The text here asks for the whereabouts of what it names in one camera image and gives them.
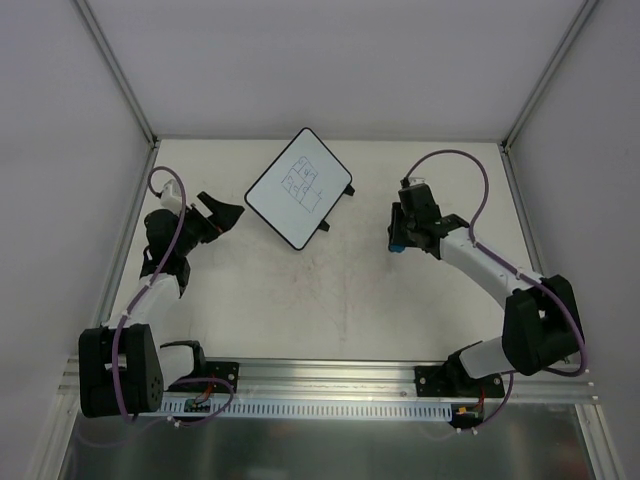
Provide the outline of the small black-framed whiteboard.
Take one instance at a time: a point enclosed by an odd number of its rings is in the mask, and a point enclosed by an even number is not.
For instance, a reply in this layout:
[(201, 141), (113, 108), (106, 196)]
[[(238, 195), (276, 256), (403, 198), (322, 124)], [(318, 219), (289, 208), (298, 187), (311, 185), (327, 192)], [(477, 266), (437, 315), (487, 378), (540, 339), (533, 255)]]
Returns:
[(296, 251), (330, 229), (327, 216), (352, 196), (353, 176), (310, 128), (301, 129), (251, 185), (246, 204)]

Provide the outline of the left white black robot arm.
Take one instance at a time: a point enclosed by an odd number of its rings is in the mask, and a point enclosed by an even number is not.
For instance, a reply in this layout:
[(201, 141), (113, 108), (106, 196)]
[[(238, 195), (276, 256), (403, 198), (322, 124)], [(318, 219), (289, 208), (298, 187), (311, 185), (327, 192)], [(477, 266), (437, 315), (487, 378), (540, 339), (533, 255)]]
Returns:
[(164, 392), (173, 387), (236, 392), (237, 382), (207, 362), (198, 341), (168, 336), (168, 312), (190, 279), (189, 254), (231, 230), (244, 212), (205, 192), (197, 197), (207, 214), (165, 200), (146, 215), (147, 245), (136, 292), (121, 313), (79, 337), (80, 405), (88, 418), (133, 419), (156, 412)]

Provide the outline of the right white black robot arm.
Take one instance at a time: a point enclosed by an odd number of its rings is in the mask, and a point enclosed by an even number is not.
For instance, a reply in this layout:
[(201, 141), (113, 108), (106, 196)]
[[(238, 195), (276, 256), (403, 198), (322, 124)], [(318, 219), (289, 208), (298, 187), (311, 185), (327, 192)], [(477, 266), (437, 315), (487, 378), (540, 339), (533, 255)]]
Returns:
[(391, 210), (388, 249), (416, 248), (458, 269), (503, 309), (499, 337), (479, 341), (452, 354), (425, 378), (421, 396), (473, 397), (498, 375), (534, 375), (585, 347), (570, 282), (516, 267), (473, 239), (470, 224), (443, 215), (425, 183), (401, 182)]

